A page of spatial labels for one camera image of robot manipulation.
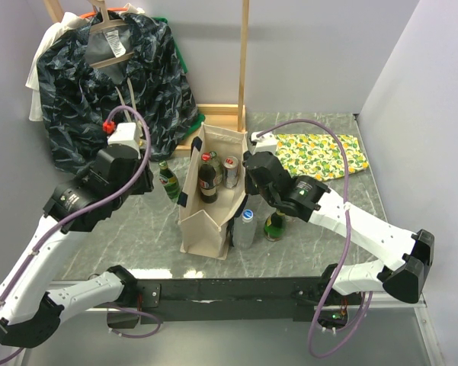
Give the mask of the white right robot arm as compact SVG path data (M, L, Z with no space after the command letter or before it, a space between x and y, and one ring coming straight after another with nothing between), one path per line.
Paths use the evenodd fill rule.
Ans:
M393 226L354 206L307 175L291 177L271 152L245 153L245 191L259 194L289 217L324 227L375 256L372 262L329 265L319 285L326 303L357 292L386 292L403 303L417 303L434 260L434 235Z

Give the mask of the dark cola glass bottle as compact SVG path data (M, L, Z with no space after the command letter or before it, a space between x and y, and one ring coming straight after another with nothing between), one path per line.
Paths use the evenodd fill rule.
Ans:
M200 158L198 185L200 197L204 203L212 204L217 200L217 171L208 152L204 152Z

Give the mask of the clear soda water bottle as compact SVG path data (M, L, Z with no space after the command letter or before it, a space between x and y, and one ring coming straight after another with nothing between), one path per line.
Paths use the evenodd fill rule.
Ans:
M210 161L216 171L216 185L220 186L223 183L223 164L217 152L209 151Z

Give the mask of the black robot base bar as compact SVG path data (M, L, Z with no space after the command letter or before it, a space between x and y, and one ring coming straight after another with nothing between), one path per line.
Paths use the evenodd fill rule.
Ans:
M308 322L324 293L319 277L141 279L116 304L163 322L292 319Z

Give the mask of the silver red soda can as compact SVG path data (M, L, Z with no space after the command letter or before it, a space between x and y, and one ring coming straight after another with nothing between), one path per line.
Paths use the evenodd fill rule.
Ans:
M223 161L224 185L228 189L233 189L239 180L239 161L234 156L228 156Z

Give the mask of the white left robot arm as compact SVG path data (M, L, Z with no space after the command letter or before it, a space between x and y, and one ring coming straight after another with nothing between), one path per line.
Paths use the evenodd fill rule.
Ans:
M104 303L136 305L137 279L115 265L88 281L51 290L64 260L130 195L153 189L144 149L114 144L94 163L58 185L43 208L36 232L0 285L0 344L35 348L66 320Z

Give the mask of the beige canvas tote bag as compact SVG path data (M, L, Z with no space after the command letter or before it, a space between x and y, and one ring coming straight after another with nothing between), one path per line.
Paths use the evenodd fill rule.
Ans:
M220 184L216 200L202 200L198 172L203 153L214 151L222 158L238 160L238 182L234 188ZM180 251L220 260L226 259L229 241L227 233L232 218L240 214L245 205L245 168L243 155L248 151L247 134L221 127L202 124L191 144L191 159L187 177L178 198L179 226L182 233Z

